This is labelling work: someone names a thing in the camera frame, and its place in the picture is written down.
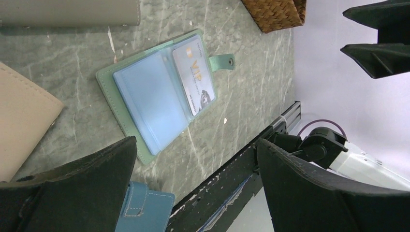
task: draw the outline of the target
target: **blue leather wallet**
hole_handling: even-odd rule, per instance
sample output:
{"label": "blue leather wallet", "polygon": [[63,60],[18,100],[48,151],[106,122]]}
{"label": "blue leather wallet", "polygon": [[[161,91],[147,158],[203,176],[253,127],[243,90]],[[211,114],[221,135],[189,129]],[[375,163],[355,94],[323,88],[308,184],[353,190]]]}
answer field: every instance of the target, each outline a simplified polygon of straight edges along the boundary
{"label": "blue leather wallet", "polygon": [[130,181],[118,218],[116,232],[164,232],[175,196],[152,191],[148,186]]}

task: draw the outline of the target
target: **white stitching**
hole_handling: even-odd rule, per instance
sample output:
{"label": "white stitching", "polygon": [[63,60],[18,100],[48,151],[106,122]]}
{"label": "white stitching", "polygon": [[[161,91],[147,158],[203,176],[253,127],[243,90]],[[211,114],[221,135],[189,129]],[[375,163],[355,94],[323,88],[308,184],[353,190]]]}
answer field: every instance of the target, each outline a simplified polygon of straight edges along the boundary
{"label": "white stitching", "polygon": [[160,194],[155,194],[155,193],[149,193],[149,195],[157,195],[157,196],[162,196],[162,197],[170,197],[170,198],[173,198],[173,197],[171,197],[171,196],[167,196],[167,195],[160,195]]}
{"label": "white stitching", "polygon": [[[126,210],[125,213],[124,213],[124,217],[139,217],[139,216],[141,216],[142,214],[144,214],[142,211],[144,210],[144,205],[145,205],[147,193],[148,193],[148,187],[147,187],[147,189],[146,189],[144,202],[142,203],[141,208],[130,208],[130,207],[129,207],[129,206],[130,206],[130,203],[131,203],[131,199],[132,199],[132,194],[131,194],[130,201],[128,202],[128,208],[127,208],[127,210]],[[140,209],[140,212],[139,212],[137,215],[127,215],[128,209]]]}
{"label": "white stitching", "polygon": [[[168,212],[168,215],[171,215],[171,211],[172,211],[172,206],[173,206],[173,204],[174,204],[174,198],[173,197],[171,197],[171,196],[165,196],[165,197],[170,197],[170,198],[172,198],[173,200],[171,201],[171,205],[170,205],[170,209],[169,209],[169,212]],[[166,226],[167,226],[167,224],[168,224],[168,220],[165,220],[165,226],[164,226],[164,229],[163,229],[163,231],[165,231],[165,229],[166,229]]]}
{"label": "white stitching", "polygon": [[37,93],[39,93],[41,96],[49,99],[52,103],[54,103],[54,105],[56,106],[61,106],[61,104],[59,102],[56,102],[54,99],[49,98],[46,94],[44,94],[41,90],[38,90],[35,86],[32,86],[30,82],[27,82],[26,80],[17,77],[16,75],[14,75],[13,73],[11,73],[10,71],[1,68],[2,71],[6,72],[7,74],[9,74],[10,76],[14,77],[15,79],[17,79],[18,81],[22,82],[23,84],[27,85],[28,87],[32,88],[33,90],[35,90]]}
{"label": "white stitching", "polygon": [[128,210],[130,209],[130,204],[131,204],[131,199],[132,199],[132,193],[134,192],[134,184],[131,183],[132,187],[131,187],[131,197],[128,197],[129,201],[128,201],[128,205],[127,205],[127,209],[125,210],[124,215],[127,215]]}

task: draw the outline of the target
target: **mint green card holder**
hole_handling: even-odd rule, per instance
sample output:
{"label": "mint green card holder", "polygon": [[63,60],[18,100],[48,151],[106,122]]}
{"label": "mint green card holder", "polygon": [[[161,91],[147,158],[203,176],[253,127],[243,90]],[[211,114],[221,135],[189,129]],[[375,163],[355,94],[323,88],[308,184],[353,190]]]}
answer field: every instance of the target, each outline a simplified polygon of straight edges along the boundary
{"label": "mint green card holder", "polygon": [[175,39],[169,40],[167,42],[164,42],[160,45],[157,45],[153,48],[150,48],[144,52],[138,53],[134,56],[131,56],[127,59],[124,59],[122,61],[119,61],[116,64],[110,65],[106,68],[103,68],[99,70],[96,73],[96,78],[97,81],[101,87],[101,90],[107,99],[107,102],[114,113],[114,116],[116,117],[122,131],[124,132],[125,136],[135,136],[137,139],[137,148],[138,148],[138,153],[137,157],[138,159],[143,163],[143,164],[148,164],[151,161],[153,161],[156,157],[156,155],[153,155],[150,150],[148,149],[147,144],[145,143],[140,131],[136,127],[132,116],[130,115],[130,112],[123,100],[123,97],[117,87],[117,84],[113,78],[113,75],[115,72],[118,72],[120,70],[123,70],[124,68],[129,67],[130,65],[133,65],[134,63],[160,51],[164,51],[165,49],[169,49],[170,47],[173,47],[175,44],[182,42],[188,38],[191,38],[195,35],[199,35],[201,38],[201,42],[204,47],[204,52],[205,52],[205,57],[208,57],[206,59],[207,64],[208,64],[208,69],[209,73],[211,75],[211,79],[213,80],[213,74],[212,72],[218,71],[218,70],[233,70],[235,68],[235,60],[233,54],[224,54],[224,55],[217,55],[217,56],[212,56],[209,57],[208,52],[206,50],[206,46],[203,41],[203,32],[199,29],[194,30],[192,32],[189,32],[185,35],[182,35],[180,37],[177,37]]}

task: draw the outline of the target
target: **card holder snap strap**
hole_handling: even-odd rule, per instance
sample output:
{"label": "card holder snap strap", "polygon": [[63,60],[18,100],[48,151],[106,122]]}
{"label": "card holder snap strap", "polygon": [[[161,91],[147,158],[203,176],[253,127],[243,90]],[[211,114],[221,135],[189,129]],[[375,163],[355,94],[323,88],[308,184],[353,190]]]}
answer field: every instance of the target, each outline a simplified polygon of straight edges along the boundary
{"label": "card holder snap strap", "polygon": [[216,55],[209,58],[211,71],[215,72],[221,69],[234,70],[235,56],[233,54]]}
{"label": "card holder snap strap", "polygon": [[128,193],[124,209],[122,210],[123,217],[139,217],[144,212],[146,197],[148,195],[148,186],[143,183],[132,182],[128,184]]}

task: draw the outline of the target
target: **card holder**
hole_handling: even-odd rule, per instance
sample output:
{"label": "card holder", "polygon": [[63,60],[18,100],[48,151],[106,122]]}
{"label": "card holder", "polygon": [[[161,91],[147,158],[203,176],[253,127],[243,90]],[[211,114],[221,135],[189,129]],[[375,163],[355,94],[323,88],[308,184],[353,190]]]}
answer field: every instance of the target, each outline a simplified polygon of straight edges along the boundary
{"label": "card holder", "polygon": [[[195,116],[191,113],[172,55],[173,50],[195,38],[200,38],[203,45],[202,31],[195,30],[96,74],[124,134],[137,138],[137,156],[143,164],[150,163],[201,115],[201,112]],[[211,80],[214,71],[234,69],[232,54],[209,57],[204,45],[203,50]]]}
{"label": "card holder", "polygon": [[152,155],[167,147],[189,124],[172,81],[175,73],[169,72],[170,61],[162,53],[156,52],[114,73],[128,111]]}

